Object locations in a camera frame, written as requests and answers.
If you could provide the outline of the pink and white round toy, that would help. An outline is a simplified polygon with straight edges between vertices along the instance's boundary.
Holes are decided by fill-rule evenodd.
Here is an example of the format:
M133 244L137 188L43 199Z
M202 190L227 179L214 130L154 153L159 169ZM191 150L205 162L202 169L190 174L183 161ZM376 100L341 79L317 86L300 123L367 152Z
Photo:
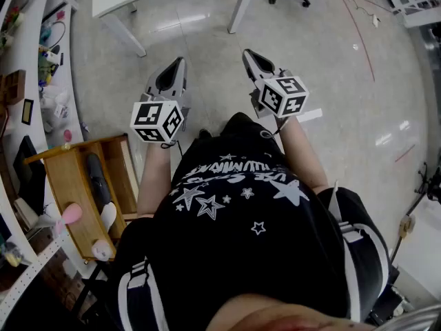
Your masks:
M106 262L113 257L113 250L107 241L99 239L92 245L92 254L96 260Z

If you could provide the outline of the black pouch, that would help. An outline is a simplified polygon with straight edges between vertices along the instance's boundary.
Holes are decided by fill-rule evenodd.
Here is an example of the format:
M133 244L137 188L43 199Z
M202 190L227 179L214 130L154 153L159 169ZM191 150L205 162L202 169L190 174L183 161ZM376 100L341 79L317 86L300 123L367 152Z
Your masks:
M91 152L87 156L86 167L92 185L92 195L99 212L101 212L103 207L112 201L112 196L104 177L100 159L95 153Z

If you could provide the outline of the white floor tape strip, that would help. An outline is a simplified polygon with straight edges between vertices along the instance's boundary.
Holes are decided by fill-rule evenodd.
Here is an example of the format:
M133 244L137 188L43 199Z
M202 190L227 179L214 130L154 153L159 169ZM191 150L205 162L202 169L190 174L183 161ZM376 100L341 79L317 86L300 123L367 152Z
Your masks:
M298 115L296 118L299 123L303 123L306 121L311 121L313 119L318 119L322 117L322 109L317 108L315 110L310 110Z

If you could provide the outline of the black tripod stand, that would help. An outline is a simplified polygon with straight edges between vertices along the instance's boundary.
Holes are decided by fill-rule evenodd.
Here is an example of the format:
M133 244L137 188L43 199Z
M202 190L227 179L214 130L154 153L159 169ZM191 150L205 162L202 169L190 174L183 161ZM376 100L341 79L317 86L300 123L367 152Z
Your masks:
M441 204L441 165L439 165L434 174L428 177L428 165L426 162L423 163L424 172L418 171L421 176L422 183L420 187L414 192L420 195L427 195L430 201L437 201Z

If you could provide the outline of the pink handheld fan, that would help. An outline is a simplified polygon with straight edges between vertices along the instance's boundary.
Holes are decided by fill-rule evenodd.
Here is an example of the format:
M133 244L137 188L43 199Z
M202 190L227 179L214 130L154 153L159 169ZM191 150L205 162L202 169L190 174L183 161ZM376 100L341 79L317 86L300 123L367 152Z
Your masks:
M83 211L79 204L71 203L61 214L54 225L54 233L56 237L61 236L65 229L72 223L77 222L82 217Z

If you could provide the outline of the person's chin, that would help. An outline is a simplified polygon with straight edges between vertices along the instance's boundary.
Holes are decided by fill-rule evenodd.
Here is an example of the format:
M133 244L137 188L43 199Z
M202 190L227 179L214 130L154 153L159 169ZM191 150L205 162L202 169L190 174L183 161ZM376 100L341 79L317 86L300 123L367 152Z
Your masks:
M303 305L259 294L228 300L206 331L374 331L372 325L328 316Z

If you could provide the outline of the person's left forearm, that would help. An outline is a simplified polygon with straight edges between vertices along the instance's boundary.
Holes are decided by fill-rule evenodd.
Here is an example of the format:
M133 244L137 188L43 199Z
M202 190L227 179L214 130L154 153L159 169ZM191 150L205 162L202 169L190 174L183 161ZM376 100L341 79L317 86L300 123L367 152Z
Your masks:
M170 149L149 143L139 186L137 216L152 217L171 190Z

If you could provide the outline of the black flat panel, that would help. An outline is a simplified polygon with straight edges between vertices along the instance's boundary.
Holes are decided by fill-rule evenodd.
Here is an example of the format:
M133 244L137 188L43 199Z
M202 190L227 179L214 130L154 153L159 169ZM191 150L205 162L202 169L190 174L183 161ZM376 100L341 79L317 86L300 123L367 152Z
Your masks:
M45 194L45 167L41 161L25 164L28 157L36 155L33 143L25 135L14 158L13 168L19 180L19 197L21 197L38 216L43 214Z

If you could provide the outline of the wooden shelf crate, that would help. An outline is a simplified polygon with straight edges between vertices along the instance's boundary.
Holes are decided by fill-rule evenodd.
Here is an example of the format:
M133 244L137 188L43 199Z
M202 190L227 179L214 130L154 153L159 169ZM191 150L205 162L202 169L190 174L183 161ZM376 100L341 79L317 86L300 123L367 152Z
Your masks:
M110 201L116 206L116 219L105 228L100 218L97 197L87 171L87 158L98 157L104 179L110 191ZM67 224L67 230L85 260L96 260L92 246L98 241L110 247L109 260L114 260L115 243L120 240L126 222L134 218L138 182L134 171L128 136L122 134L93 141L76 143L68 149L61 146L28 157L23 162L42 161L57 208L64 211L71 203L81 207L82 217Z

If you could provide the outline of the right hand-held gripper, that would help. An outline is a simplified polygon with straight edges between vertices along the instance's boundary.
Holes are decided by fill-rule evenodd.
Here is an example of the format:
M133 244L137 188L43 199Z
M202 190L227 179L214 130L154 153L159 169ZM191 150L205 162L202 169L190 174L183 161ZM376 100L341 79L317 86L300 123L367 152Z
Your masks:
M288 70L274 75L274 64L253 50L243 51L243 63L248 77L252 81L257 80L256 89L250 97L258 118L269 115L286 118L302 112L309 91L299 76Z

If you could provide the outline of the beige wall socket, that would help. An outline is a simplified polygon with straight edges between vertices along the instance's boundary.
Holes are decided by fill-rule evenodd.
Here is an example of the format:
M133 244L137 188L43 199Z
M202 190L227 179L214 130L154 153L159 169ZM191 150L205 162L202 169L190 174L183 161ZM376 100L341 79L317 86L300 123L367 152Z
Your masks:
M400 221L399 235L401 239L405 239L408 234L413 232L416 224L416 218L413 215L405 215Z

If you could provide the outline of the person's right forearm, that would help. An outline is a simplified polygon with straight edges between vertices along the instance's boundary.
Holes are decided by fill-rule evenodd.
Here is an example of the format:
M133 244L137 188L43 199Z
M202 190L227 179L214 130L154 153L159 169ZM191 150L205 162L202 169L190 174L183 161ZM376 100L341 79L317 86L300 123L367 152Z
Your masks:
M280 127L279 136L291 171L316 194L326 190L325 170L296 116Z

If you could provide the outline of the person's black star-print shirt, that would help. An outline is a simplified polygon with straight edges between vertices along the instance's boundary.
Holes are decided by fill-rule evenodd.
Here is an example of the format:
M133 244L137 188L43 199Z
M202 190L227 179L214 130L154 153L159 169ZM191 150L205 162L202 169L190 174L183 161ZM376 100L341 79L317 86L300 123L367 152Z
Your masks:
M119 331L206 331L242 294L365 323L390 274L380 231L355 192L316 194L262 131L239 112L195 139L156 213L124 230L105 297Z

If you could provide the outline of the blue bottle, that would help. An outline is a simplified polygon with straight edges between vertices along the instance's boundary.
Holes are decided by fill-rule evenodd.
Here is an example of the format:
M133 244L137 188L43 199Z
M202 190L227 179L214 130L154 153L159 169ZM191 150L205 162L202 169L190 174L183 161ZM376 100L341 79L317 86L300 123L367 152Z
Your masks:
M39 43L41 45L44 45L46 41L49 39L51 33L52 33L52 24L50 22L44 23L41 26Z

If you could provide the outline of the small gold picture frame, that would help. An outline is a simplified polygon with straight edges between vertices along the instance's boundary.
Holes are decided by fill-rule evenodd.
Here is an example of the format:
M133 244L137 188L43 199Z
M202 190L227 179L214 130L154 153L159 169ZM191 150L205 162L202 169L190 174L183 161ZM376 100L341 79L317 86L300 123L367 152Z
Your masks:
M34 101L31 99L24 99L23 109L21 115L21 122L29 126L32 121L32 111L33 111Z

